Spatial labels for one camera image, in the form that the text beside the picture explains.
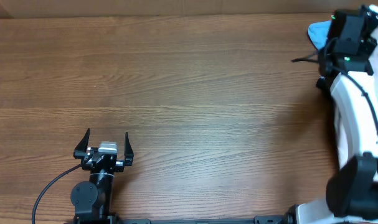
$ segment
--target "blue object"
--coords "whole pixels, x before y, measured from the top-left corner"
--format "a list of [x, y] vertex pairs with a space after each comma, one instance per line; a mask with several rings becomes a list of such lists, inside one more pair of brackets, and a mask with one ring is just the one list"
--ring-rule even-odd
[[322, 49], [326, 45], [330, 25], [331, 21], [317, 22], [311, 24], [308, 28], [309, 38], [318, 50]]

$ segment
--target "wall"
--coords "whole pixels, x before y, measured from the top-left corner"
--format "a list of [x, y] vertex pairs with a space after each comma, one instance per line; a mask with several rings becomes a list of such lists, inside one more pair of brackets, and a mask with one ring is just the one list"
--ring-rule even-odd
[[332, 12], [378, 0], [0, 0], [0, 18]]

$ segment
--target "wood grain surface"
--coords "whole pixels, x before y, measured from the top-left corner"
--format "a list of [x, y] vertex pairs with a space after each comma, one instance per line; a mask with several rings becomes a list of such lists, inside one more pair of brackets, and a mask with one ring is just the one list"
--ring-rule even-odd
[[[125, 131], [133, 167], [115, 179], [123, 218], [282, 214], [322, 196], [336, 169], [314, 47], [329, 14], [0, 19], [0, 223], [30, 223], [40, 191], [91, 146]], [[37, 223], [74, 215], [56, 182]]]

